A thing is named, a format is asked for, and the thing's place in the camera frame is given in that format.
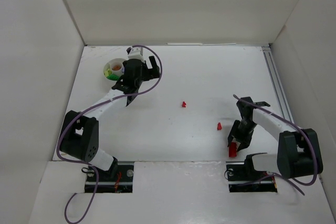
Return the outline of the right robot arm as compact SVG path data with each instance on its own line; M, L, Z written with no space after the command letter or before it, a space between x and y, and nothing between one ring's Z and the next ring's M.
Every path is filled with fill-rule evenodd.
M240 120L228 135L228 147L240 152L247 149L254 130L262 127L277 142L275 154L255 153L245 158L249 169L278 174L284 179L309 186L323 171L319 140L315 130L303 129L271 111L267 102L254 102L251 97L237 98Z

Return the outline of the red lego slope piece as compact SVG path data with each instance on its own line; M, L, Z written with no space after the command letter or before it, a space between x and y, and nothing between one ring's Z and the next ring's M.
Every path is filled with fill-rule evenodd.
M222 129L222 125L221 125L220 122L218 122L218 124L217 124L217 129L218 129L218 130L221 130L221 129Z

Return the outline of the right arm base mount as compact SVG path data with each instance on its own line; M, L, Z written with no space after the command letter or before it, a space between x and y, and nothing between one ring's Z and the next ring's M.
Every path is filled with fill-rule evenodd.
M274 177L267 177L261 181L257 181L269 175L266 171L255 170L253 165L253 156L249 154L244 161L226 162L226 170L224 177L228 180L228 188L230 193L277 193L277 186Z

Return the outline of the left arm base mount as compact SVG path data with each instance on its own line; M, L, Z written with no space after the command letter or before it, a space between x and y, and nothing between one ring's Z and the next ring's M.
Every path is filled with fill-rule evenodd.
M85 193L92 193L96 184L96 174L91 167L83 167L81 172L86 175ZM124 194L133 191L134 162L118 162L117 170L110 177L107 172L99 172L97 194Z

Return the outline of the pale yellow-green lego piece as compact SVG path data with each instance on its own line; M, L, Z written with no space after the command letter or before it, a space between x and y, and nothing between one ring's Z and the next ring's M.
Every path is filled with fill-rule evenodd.
M112 74L112 72L111 72L110 69L107 69L107 70L104 71L104 76L105 76L105 77L108 77L108 76L111 75L111 74Z

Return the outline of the orange lego brick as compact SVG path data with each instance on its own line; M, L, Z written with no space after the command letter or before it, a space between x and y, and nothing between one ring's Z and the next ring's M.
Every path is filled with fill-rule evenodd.
M122 69L122 64L119 62L114 62L113 64L111 64L110 68L112 71L119 71Z

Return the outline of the dark green lego plate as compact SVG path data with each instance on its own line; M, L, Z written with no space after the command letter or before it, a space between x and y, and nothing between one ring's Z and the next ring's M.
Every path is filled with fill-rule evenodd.
M107 76L108 80L113 80L113 81L118 81L119 78L120 78L119 76L116 76L114 74L111 74L111 75Z

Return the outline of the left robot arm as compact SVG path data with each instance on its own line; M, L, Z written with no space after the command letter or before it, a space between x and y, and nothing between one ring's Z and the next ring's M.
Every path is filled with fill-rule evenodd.
M155 55L150 56L149 61L151 68L140 59L124 61L123 75L102 99L82 112L66 113L56 147L56 154L62 161L86 164L110 177L117 172L117 159L99 146L99 117L105 113L115 114L137 96L153 89L139 91L143 82L161 80L161 59Z

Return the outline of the red lego brick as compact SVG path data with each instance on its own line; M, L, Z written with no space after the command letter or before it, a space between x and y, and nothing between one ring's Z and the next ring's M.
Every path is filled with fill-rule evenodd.
M228 146L228 156L229 158L234 158L237 156L237 143L231 142Z

